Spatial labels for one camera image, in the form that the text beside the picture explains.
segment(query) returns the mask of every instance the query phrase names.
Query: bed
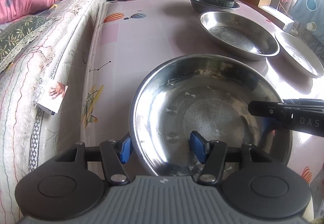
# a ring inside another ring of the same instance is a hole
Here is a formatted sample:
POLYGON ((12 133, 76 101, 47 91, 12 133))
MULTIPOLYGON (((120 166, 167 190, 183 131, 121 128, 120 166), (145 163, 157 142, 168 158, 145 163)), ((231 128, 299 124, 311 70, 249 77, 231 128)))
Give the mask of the bed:
POLYGON ((106 0, 63 0, 55 18, 0 80, 0 223, 22 214, 15 186, 60 150, 80 140, 86 62, 99 7, 106 0), (55 116, 36 107, 43 77, 68 85, 55 116))

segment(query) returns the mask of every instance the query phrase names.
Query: orange striped balloon print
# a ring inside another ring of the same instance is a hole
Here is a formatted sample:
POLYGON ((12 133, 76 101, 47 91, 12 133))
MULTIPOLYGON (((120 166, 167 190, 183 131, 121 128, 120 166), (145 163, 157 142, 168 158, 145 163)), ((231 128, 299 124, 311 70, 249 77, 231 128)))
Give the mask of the orange striped balloon print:
POLYGON ((309 167, 305 167, 305 169, 302 172, 302 178, 306 180, 306 182, 309 184, 312 180, 312 172, 309 170, 309 167))
POLYGON ((116 21, 118 19, 121 19, 124 17, 124 14, 122 13, 113 13, 113 14, 110 14, 108 15, 104 20, 103 22, 104 23, 108 23, 108 22, 112 22, 112 21, 116 21))

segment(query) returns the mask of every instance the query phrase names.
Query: white plate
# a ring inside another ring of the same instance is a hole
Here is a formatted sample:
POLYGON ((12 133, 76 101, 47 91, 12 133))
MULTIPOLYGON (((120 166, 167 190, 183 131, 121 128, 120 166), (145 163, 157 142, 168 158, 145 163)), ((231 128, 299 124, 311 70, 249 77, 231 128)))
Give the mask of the white plate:
POLYGON ((324 69, 320 60, 306 44, 285 32, 276 32, 275 35, 292 65, 311 78, 323 77, 324 69))

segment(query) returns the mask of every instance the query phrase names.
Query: hand image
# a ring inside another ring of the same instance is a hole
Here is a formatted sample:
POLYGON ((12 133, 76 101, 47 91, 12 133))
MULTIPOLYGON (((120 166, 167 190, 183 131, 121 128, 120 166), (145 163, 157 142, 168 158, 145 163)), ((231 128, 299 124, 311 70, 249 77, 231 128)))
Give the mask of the hand image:
POLYGON ((58 95, 61 94, 63 98, 65 95, 65 85, 59 82, 56 82, 56 85, 50 88, 49 95, 53 96, 52 99, 55 99, 58 95))

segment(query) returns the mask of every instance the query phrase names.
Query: oval metal bowl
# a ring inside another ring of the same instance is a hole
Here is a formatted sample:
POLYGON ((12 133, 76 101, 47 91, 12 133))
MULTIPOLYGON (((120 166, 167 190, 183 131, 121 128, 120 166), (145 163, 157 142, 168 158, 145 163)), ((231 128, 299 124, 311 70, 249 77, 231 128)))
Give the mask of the oval metal bowl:
POLYGON ((226 12, 232 12, 236 9, 239 9, 240 6, 237 2, 234 2, 234 6, 232 8, 226 8, 218 5, 209 4, 207 2, 204 2, 203 0, 190 0, 192 8, 197 13, 204 13, 208 11, 226 11, 226 12))
POLYGON ((261 60, 279 53, 277 40, 252 20, 222 11, 206 12, 200 25, 221 48, 250 60, 261 60))
POLYGON ((252 100, 282 102, 261 74, 237 60, 210 54, 169 60, 147 75, 133 98, 134 149, 152 175, 197 175, 203 165, 189 150, 196 130, 232 147, 255 144, 287 164, 291 131, 250 115, 252 100))

